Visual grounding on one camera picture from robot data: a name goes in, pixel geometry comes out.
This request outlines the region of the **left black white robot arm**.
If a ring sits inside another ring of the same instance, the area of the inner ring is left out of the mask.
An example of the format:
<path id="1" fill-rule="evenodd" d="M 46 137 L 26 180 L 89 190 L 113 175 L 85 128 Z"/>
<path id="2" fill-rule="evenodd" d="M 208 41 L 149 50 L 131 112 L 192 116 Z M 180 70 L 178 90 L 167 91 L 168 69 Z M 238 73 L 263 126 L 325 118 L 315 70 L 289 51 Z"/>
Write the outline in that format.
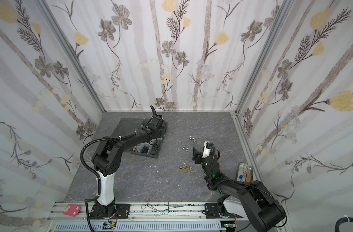
<path id="1" fill-rule="evenodd" d="M 80 152 L 82 165 L 96 176 L 97 193 L 94 198 L 85 199 L 86 217 L 91 219 L 110 219 L 117 213 L 114 196 L 114 175 L 120 167 L 122 154 L 141 143 L 147 143 L 157 138 L 165 138 L 166 129 L 151 130 L 139 128 L 134 132 L 117 137 L 103 137 L 86 144 Z M 98 143 L 97 151 L 92 156 L 93 167 L 85 159 L 86 149 Z"/>

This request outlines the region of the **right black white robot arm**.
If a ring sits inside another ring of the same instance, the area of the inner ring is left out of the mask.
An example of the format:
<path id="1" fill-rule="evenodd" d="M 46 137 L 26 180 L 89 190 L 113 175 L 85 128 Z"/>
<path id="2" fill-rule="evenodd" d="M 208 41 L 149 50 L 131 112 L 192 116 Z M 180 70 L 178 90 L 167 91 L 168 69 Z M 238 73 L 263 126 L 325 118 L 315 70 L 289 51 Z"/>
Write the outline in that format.
<path id="1" fill-rule="evenodd" d="M 267 232 L 278 227 L 278 224 L 283 220 L 287 222 L 283 206 L 262 182 L 256 180 L 252 183 L 245 183 L 227 177 L 220 170 L 218 163 L 220 152 L 215 149 L 212 143 L 208 143 L 208 146 L 210 148 L 204 148 L 203 152 L 193 148 L 193 161 L 202 166 L 207 188 L 223 194 L 217 200 L 220 216 L 231 213 L 239 215 L 238 210 L 243 209 L 246 218 L 258 232 Z M 229 197 L 239 200 L 240 206 L 235 206 L 233 212 L 229 212 L 224 204 L 224 201 Z"/>

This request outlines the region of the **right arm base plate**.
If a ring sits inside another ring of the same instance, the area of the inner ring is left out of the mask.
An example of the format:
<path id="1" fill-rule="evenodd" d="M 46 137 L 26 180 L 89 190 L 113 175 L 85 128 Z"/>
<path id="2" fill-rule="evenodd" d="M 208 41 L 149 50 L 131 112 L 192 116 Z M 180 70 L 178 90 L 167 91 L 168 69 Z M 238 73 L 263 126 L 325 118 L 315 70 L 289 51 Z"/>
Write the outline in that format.
<path id="1" fill-rule="evenodd" d="M 204 207 L 203 214 L 208 219 L 235 219 L 234 214 L 228 213 L 223 206 L 218 203 L 206 203 Z"/>

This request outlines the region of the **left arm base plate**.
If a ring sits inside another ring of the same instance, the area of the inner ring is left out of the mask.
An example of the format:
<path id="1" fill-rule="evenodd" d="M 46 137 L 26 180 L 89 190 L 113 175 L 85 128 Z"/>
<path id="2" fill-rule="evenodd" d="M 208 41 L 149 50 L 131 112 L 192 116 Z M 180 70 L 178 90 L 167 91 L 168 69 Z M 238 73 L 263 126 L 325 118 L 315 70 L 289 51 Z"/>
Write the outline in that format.
<path id="1" fill-rule="evenodd" d="M 103 206 L 101 204 L 94 205 L 89 213 L 90 219 L 128 219 L 130 213 L 130 204 L 115 204 Z"/>

